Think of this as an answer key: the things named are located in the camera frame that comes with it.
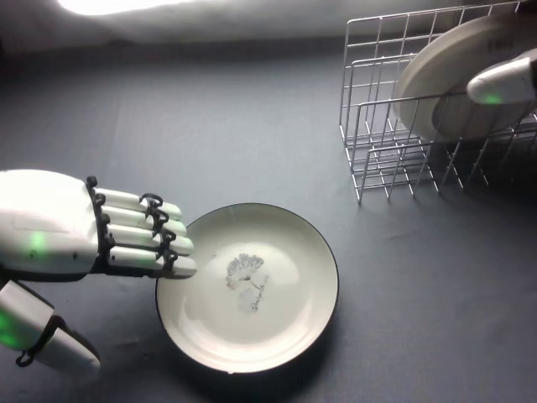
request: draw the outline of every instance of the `metal wire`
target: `metal wire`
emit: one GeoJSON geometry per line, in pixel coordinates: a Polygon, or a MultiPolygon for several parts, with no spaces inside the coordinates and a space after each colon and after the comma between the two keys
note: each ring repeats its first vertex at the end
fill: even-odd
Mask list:
{"type": "Polygon", "coordinates": [[[369,189],[383,189],[389,199],[396,186],[408,187],[410,194],[415,196],[420,185],[426,182],[432,183],[441,193],[452,176],[462,189],[466,189],[478,175],[481,182],[488,185],[491,172],[501,172],[509,164],[515,149],[523,147],[525,159],[529,159],[537,139],[537,116],[534,113],[500,131],[493,130],[494,120],[488,135],[481,139],[460,139],[455,144],[443,144],[436,141],[436,137],[446,106],[452,98],[466,94],[393,99],[400,74],[432,40],[474,18],[492,13],[516,13],[519,4],[520,1],[512,1],[437,8],[352,19],[347,23],[339,129],[358,202],[369,189]],[[394,29],[397,24],[402,28],[394,29]],[[371,32],[372,26],[373,39],[353,41],[355,32],[363,38],[363,33],[371,32]],[[414,121],[420,102],[431,98],[444,98],[444,103],[436,135],[428,140],[414,132],[414,121]],[[397,103],[405,102],[414,104],[414,116],[408,128],[394,112],[397,103]]]}

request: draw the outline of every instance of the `white robotic hand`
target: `white robotic hand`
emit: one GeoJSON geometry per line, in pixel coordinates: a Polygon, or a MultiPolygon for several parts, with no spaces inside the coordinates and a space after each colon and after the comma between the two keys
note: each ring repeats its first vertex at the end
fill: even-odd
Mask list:
{"type": "Polygon", "coordinates": [[[180,209],[153,194],[96,188],[42,170],[0,172],[0,344],[71,374],[99,369],[94,348],[54,308],[18,280],[75,281],[87,274],[185,279],[187,256],[180,209]]]}

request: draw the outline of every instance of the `gray table surface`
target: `gray table surface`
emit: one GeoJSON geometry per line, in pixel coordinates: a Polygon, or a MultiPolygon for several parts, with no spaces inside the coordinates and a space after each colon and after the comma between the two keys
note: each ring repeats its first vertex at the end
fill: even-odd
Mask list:
{"type": "MultiPolygon", "coordinates": [[[[185,221],[264,202],[315,225],[341,290],[306,354],[256,375],[177,351],[154,281],[32,285],[102,354],[97,381],[0,351],[0,401],[506,402],[537,399],[535,212],[408,191],[359,207],[337,130],[342,40],[51,52],[0,75],[0,168],[152,191],[185,221]]],[[[58,199],[58,208],[62,208],[58,199]]]]}

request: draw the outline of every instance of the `round ceramic plate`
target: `round ceramic plate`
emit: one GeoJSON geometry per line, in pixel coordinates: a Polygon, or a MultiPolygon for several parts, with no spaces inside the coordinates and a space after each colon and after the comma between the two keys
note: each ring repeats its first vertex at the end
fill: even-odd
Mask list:
{"type": "MultiPolygon", "coordinates": [[[[480,71],[537,47],[537,15],[505,14],[477,18],[428,44],[404,69],[394,98],[465,92],[480,71]]],[[[458,140],[487,135],[516,123],[535,105],[478,106],[466,94],[446,99],[396,102],[403,124],[427,139],[458,140]]]]}
{"type": "Polygon", "coordinates": [[[282,208],[239,204],[188,227],[198,272],[159,280],[160,320],[195,361],[228,373],[277,367],[305,351],[336,307],[336,261],[321,234],[282,208]]]}

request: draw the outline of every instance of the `dark plate rim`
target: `dark plate rim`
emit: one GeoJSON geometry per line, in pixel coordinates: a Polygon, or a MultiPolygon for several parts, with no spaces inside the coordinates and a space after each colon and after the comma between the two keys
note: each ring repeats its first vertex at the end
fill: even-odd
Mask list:
{"type": "MultiPolygon", "coordinates": [[[[337,260],[336,260],[336,256],[334,255],[334,252],[332,251],[332,248],[330,247],[330,244],[326,241],[325,237],[322,235],[322,233],[311,223],[309,222],[308,220],[306,220],[305,218],[303,218],[302,216],[299,216],[297,213],[295,212],[292,212],[286,208],[283,208],[283,207],[280,207],[280,206],[275,206],[274,204],[267,204],[267,203],[256,203],[256,202],[245,202],[245,203],[235,203],[235,204],[230,204],[228,206],[224,206],[224,207],[219,207],[215,210],[212,210],[206,214],[203,214],[202,216],[198,217],[196,220],[194,220],[193,222],[191,222],[187,227],[187,236],[188,236],[188,228],[192,225],[194,225],[197,221],[201,220],[203,217],[205,216],[208,216],[209,214],[212,214],[213,212],[218,212],[220,210],[223,210],[225,208],[230,208],[230,207],[238,207],[238,206],[262,206],[262,207],[273,207],[273,208],[278,208],[279,210],[284,210],[285,212],[289,212],[291,214],[293,214],[294,216],[297,216],[298,218],[300,218],[301,220],[305,221],[306,223],[308,223],[313,229],[315,229],[317,231],[317,233],[321,236],[322,240],[325,242],[325,245],[328,247],[328,250],[330,250],[330,254],[332,255],[332,260],[334,261],[334,265],[336,266],[336,279],[337,279],[337,289],[336,289],[336,300],[334,301],[334,306],[332,307],[332,312],[330,314],[330,317],[328,318],[328,320],[326,321],[325,323],[325,326],[322,328],[322,330],[319,332],[319,334],[317,335],[317,337],[310,343],[310,345],[308,347],[306,347],[304,349],[304,351],[302,351],[301,353],[295,355],[293,358],[291,359],[288,359],[287,361],[284,361],[283,363],[281,364],[278,364],[278,365],[275,365],[274,367],[270,367],[270,368],[266,368],[266,369],[260,369],[259,371],[245,371],[245,372],[234,372],[234,374],[256,374],[256,373],[260,373],[260,372],[264,372],[264,371],[270,371],[271,369],[275,369],[275,368],[278,368],[278,367],[281,367],[282,365],[285,365],[285,364],[288,364],[289,362],[293,361],[294,359],[297,359],[300,355],[304,354],[306,351],[308,351],[311,346],[313,344],[315,344],[315,342],[319,339],[319,337],[324,334],[324,332],[326,331],[326,328],[328,327],[328,325],[332,322],[332,319],[334,317],[334,312],[336,311],[336,308],[337,308],[337,302],[339,301],[339,291],[340,291],[340,279],[339,279],[339,268],[337,267],[337,260]]],[[[162,328],[164,329],[164,331],[166,332],[166,335],[168,336],[168,338],[171,340],[171,342],[186,356],[188,357],[189,359],[191,359],[193,362],[195,363],[198,363],[200,365],[203,365],[204,367],[206,368],[209,368],[209,369],[212,369],[212,370],[215,370],[215,371],[218,371],[218,372],[221,372],[221,373],[226,373],[225,370],[223,369],[216,369],[216,368],[212,368],[208,365],[205,365],[203,363],[200,363],[199,361],[193,359],[190,355],[188,355],[187,353],[185,353],[181,347],[179,347],[177,345],[177,343],[174,341],[174,339],[169,335],[168,333],[168,330],[166,329],[166,326],[164,325],[164,323],[162,322],[162,317],[160,316],[160,310],[159,310],[159,300],[157,298],[157,293],[158,293],[158,289],[159,289],[159,279],[157,279],[155,281],[155,285],[154,285],[154,304],[155,306],[157,307],[157,315],[159,316],[159,322],[160,322],[160,326],[162,326],[162,328]]]]}

